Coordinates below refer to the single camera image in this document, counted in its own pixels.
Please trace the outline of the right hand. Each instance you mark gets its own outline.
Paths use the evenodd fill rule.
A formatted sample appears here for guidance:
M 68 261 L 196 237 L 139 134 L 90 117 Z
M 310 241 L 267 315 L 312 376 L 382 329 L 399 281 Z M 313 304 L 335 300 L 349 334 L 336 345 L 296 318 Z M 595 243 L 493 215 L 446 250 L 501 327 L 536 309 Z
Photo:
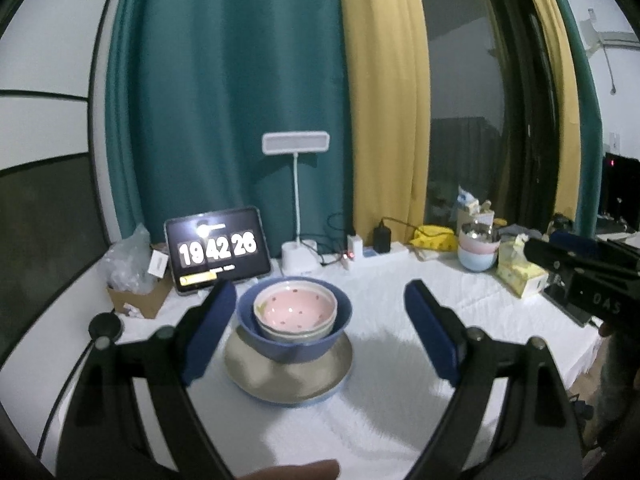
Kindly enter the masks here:
M 600 422 L 614 422 L 639 397 L 639 336 L 629 330 L 614 330 L 608 323 L 599 328 L 599 335 L 608 340 L 601 368 L 597 397 Z

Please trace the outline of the left hand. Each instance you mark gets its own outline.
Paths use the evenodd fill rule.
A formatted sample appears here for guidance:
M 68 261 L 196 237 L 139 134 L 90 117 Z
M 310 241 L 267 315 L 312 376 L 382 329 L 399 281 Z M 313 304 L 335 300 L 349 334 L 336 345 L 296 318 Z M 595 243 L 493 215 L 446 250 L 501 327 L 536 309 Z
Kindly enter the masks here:
M 337 460 L 318 460 L 303 465 L 274 466 L 240 477 L 240 480 L 335 480 L 340 476 Z

